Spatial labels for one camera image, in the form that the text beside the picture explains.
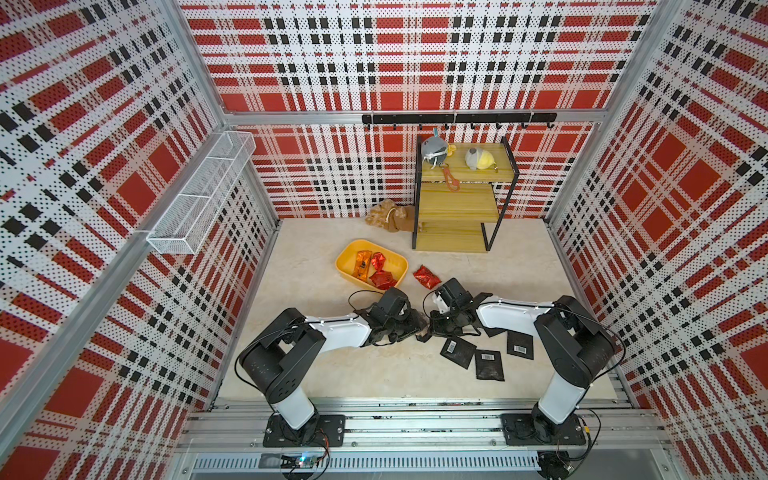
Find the white wire basket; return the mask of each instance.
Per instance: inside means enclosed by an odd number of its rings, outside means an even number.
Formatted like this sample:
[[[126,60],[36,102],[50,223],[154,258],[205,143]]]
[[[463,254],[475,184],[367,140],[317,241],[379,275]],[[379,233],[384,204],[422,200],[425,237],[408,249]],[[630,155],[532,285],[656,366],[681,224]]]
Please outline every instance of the white wire basket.
[[[203,163],[157,222],[148,238],[150,245],[159,253],[194,255],[199,252],[254,150],[252,134],[243,131],[220,134]]]

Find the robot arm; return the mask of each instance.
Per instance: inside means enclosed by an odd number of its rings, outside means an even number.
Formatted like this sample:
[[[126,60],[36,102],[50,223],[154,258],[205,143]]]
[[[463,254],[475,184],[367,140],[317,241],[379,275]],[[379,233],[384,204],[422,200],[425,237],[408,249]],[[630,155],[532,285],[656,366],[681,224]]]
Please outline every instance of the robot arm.
[[[295,308],[285,309],[236,361],[288,426],[310,435],[314,432],[310,420],[316,420],[316,411],[300,384],[320,353],[347,346],[378,346],[385,338],[397,343],[421,328],[408,297],[390,288],[378,302],[345,316],[316,318]],[[280,341],[293,348],[286,353]]]
[[[518,302],[489,293],[472,297],[451,278],[434,293],[433,300],[439,309],[431,315],[433,325],[438,320],[456,327],[479,323],[541,340],[554,374],[532,412],[539,439],[557,435],[558,426],[573,414],[589,385],[617,352],[605,328],[572,296],[561,296],[554,303]]]
[[[576,299],[554,303],[505,300],[490,293],[472,296],[452,278],[434,294],[430,330],[437,336],[461,334],[463,326],[485,326],[539,338],[552,361],[549,387],[531,413],[536,437],[555,439],[587,388],[616,353],[605,329]],[[285,309],[238,357],[255,386],[280,413],[296,437],[314,433],[317,412],[300,384],[322,352],[347,346],[381,346],[402,341],[422,329],[408,297],[391,288],[366,309],[333,318],[304,316]],[[285,352],[280,341],[293,344]]]

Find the red plaid wallpaper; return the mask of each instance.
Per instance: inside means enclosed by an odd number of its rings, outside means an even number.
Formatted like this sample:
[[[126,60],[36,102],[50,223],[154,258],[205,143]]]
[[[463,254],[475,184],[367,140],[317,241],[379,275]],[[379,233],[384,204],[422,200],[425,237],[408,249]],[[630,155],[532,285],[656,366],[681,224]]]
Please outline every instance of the red plaid wallpaper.
[[[151,0],[0,5],[0,395],[213,128]],[[203,252],[149,256],[0,478],[162,478],[265,240],[237,187]]]
[[[361,217],[385,198],[412,204],[416,137],[432,134],[415,125],[303,125],[243,127],[253,132],[253,162],[281,217]],[[591,124],[449,125],[451,142],[509,140],[520,167],[508,217],[544,217],[558,195]],[[499,205],[509,184],[496,184]]]
[[[213,123],[154,3],[0,13],[4,395]]]
[[[163,478],[188,412],[216,391],[266,222],[239,181],[199,254],[151,254],[0,478]]]
[[[657,4],[179,3],[232,112],[602,108]]]
[[[768,475],[768,7],[686,1],[554,226],[694,478]]]

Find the beige plush toy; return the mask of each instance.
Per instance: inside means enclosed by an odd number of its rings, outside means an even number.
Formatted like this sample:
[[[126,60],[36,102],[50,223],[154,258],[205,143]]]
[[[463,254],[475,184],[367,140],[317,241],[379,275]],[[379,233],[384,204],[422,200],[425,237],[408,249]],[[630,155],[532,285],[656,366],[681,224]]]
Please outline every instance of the beige plush toy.
[[[389,232],[413,231],[413,221],[416,210],[412,205],[398,207],[389,198],[371,209],[366,217],[366,223],[374,227],[381,227]]]

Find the wooden shelf board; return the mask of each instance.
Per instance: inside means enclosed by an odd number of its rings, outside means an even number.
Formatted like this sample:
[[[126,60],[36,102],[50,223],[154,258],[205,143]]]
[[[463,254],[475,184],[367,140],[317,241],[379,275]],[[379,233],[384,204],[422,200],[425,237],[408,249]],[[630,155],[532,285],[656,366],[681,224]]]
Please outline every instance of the wooden shelf board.
[[[451,175],[456,180],[462,182],[512,182],[515,178],[515,171],[509,162],[507,149],[502,144],[453,144],[456,151],[445,162],[451,168]],[[470,170],[467,167],[465,156],[467,150],[471,147],[482,148],[491,152],[498,165],[498,172],[493,167],[486,170]],[[422,181],[424,182],[444,182],[445,177],[442,168],[431,168],[429,164],[422,165]]]
[[[425,252],[486,253],[479,222],[426,222],[416,237]]]
[[[445,183],[422,183],[419,221],[496,223],[498,207],[490,184],[462,184],[451,192]]]

